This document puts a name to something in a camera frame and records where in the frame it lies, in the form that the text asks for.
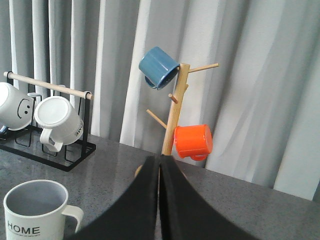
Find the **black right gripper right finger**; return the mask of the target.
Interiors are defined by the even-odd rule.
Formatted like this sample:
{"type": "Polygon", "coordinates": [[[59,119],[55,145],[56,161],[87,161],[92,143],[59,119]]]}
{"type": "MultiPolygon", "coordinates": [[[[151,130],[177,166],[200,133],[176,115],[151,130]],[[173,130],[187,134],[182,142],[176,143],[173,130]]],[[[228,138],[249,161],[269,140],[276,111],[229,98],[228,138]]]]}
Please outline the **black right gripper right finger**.
{"type": "Polygon", "coordinates": [[[253,240],[255,237],[212,208],[171,156],[160,161],[159,210],[164,240],[253,240]]]}

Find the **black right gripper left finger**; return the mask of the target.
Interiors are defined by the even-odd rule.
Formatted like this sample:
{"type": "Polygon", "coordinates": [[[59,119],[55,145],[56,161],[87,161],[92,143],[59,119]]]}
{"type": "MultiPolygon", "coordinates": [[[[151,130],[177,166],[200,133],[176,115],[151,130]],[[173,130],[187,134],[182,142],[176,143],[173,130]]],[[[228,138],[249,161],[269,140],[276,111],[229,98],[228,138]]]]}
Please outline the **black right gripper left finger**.
{"type": "Polygon", "coordinates": [[[153,240],[160,162],[148,156],[132,184],[101,216],[70,240],[153,240]]]}

